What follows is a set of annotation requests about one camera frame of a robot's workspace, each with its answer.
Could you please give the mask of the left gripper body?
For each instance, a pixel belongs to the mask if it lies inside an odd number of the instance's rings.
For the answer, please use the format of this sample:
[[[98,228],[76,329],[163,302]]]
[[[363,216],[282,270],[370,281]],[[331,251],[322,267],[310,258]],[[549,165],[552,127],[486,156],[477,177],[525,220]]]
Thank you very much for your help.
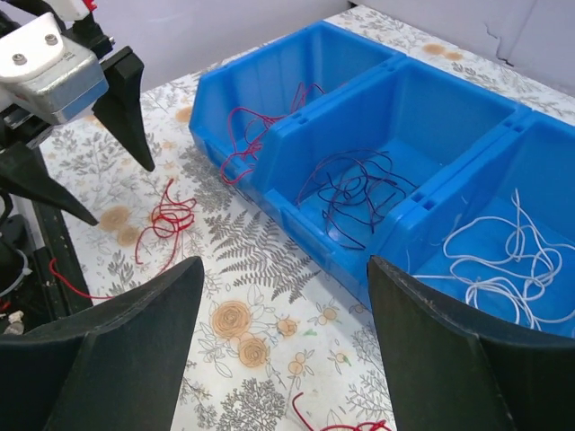
[[[51,136],[53,129],[45,120],[10,103],[1,110],[1,152],[15,145],[35,150]]]

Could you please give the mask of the floral table mat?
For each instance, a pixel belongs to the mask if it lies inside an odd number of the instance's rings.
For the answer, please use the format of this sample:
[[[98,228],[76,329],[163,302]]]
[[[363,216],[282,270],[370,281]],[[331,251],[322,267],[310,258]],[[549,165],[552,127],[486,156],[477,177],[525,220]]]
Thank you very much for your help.
[[[203,296],[172,426],[302,430],[391,420],[371,314],[224,185],[187,129],[199,73],[142,96],[156,167],[93,117],[57,130],[49,173],[103,223],[66,227],[91,295],[120,294],[200,256]]]

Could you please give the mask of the blue three-compartment bin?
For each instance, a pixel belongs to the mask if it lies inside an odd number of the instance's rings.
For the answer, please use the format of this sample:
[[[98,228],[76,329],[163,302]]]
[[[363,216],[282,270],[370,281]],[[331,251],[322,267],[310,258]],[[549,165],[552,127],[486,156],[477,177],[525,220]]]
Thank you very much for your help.
[[[319,22],[203,75],[190,132],[361,303],[378,255],[573,335],[572,125]]]

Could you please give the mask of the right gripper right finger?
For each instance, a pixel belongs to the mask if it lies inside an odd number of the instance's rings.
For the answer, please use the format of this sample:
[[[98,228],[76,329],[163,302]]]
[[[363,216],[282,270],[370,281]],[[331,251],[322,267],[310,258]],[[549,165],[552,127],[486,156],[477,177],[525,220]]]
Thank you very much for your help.
[[[400,430],[572,430],[574,341],[480,312],[378,256],[367,264]]]

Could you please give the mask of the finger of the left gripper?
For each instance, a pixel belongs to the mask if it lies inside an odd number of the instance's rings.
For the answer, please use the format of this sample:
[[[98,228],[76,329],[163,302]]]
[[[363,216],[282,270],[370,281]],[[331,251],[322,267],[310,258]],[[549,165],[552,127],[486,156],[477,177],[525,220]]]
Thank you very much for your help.
[[[89,225],[98,224],[81,202],[48,175],[27,145],[16,144],[1,151],[1,188],[18,197],[66,211]]]
[[[109,89],[93,105],[94,116],[148,172],[155,163],[146,141],[140,104],[142,60],[126,46],[102,62]]]

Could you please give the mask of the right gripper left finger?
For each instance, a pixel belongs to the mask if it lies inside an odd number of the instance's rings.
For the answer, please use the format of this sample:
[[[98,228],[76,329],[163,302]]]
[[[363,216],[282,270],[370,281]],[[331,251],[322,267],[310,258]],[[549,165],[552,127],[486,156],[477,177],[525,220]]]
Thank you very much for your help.
[[[192,257],[147,283],[1,337],[3,430],[168,430],[199,313]]]

